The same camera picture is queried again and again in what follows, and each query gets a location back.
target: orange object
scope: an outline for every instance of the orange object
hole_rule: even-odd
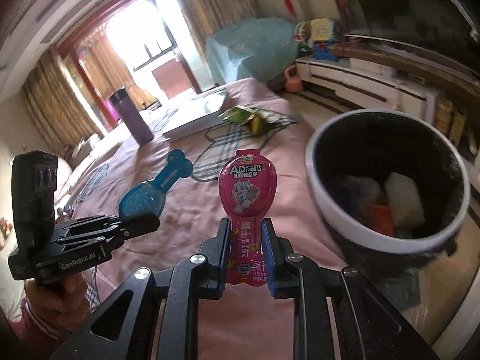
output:
[[[368,212],[373,218],[372,230],[386,236],[395,236],[395,225],[393,224],[392,212],[387,206],[370,204]]]
[[[283,71],[285,74],[285,90],[287,92],[300,92],[303,91],[303,84],[300,80],[300,76],[295,74],[293,76],[290,75],[290,72],[295,69],[297,66],[292,64],[288,68]]]

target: bowl contents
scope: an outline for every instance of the bowl contents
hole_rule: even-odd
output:
[[[425,223],[417,184],[399,173],[392,172],[383,189],[372,178],[347,175],[331,192],[347,214],[386,236],[413,239],[412,230]]]

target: black and white bowl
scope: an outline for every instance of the black and white bowl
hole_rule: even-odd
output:
[[[460,155],[427,123],[402,112],[347,112],[321,126],[306,150],[312,196],[347,262],[370,278],[420,268],[439,252],[455,251],[467,213],[470,183]],[[391,172],[413,179],[425,212],[416,239],[377,233],[349,216],[332,198],[342,176],[367,176],[383,185]]]

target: pink cheese stick package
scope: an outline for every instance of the pink cheese stick package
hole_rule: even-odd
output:
[[[218,177],[220,199],[232,223],[226,282],[262,286],[266,283],[260,223],[277,190],[277,172],[260,150],[237,150]]]

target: metal screw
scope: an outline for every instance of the metal screw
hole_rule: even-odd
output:
[[[348,266],[343,270],[343,274],[348,278],[356,278],[358,273],[357,269],[352,266]]]
[[[137,279],[145,279],[150,274],[150,269],[148,268],[138,268],[135,271],[135,277]]]
[[[290,253],[287,257],[292,263],[299,263],[303,260],[303,256],[300,253]]]
[[[190,261],[193,264],[201,264],[205,261],[205,256],[201,254],[194,254],[193,256],[190,257]]]

